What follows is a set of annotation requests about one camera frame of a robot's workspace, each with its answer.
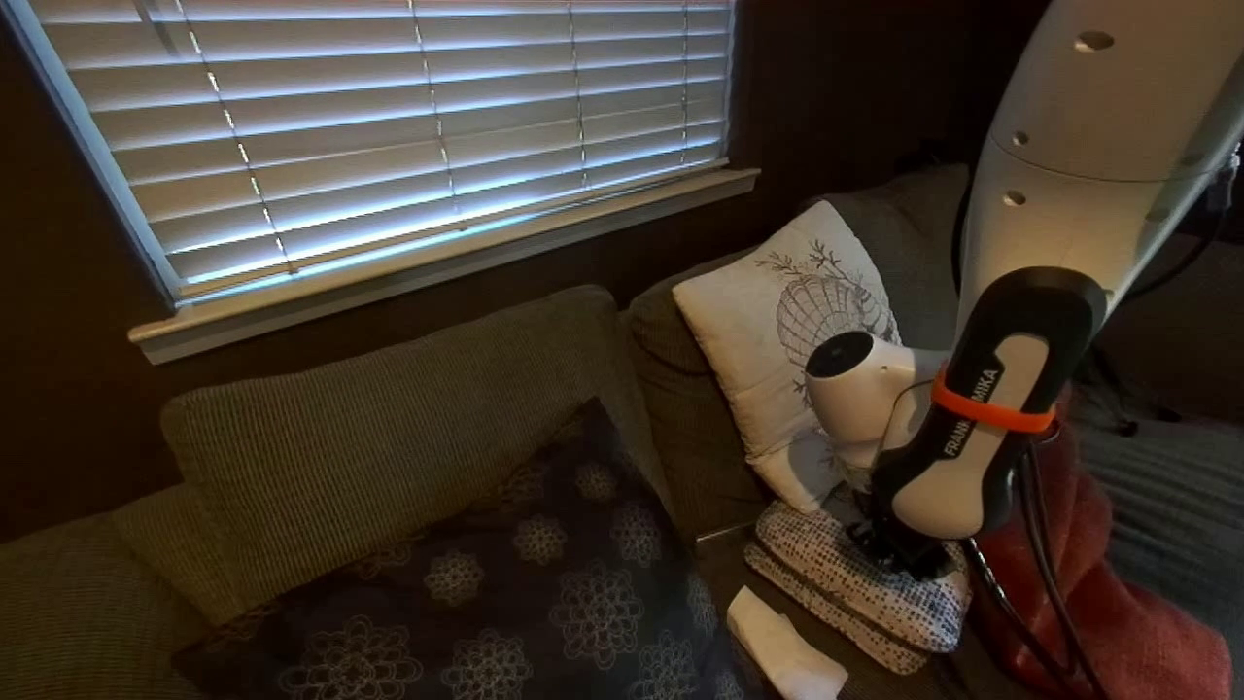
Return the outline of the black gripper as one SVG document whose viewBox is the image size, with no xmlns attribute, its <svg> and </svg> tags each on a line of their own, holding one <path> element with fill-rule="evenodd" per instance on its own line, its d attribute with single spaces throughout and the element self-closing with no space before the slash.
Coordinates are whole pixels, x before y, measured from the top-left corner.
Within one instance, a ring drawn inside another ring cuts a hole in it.
<svg viewBox="0 0 1244 700">
<path fill-rule="evenodd" d="M 906 573 L 912 578 L 935 578 L 952 568 L 952 557 L 939 539 L 906 529 L 886 515 L 862 515 L 846 538 L 858 554 L 882 573 Z"/>
</svg>

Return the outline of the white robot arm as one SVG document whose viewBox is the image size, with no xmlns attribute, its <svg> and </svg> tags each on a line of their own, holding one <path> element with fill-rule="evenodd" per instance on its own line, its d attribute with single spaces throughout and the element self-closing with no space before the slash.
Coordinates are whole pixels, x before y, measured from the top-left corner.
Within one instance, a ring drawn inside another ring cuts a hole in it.
<svg viewBox="0 0 1244 700">
<path fill-rule="evenodd" d="M 1051 0 L 980 149 L 946 350 L 872 332 L 806 363 L 846 538 L 928 578 L 1007 519 L 1078 363 L 1244 128 L 1244 0 Z"/>
</svg>

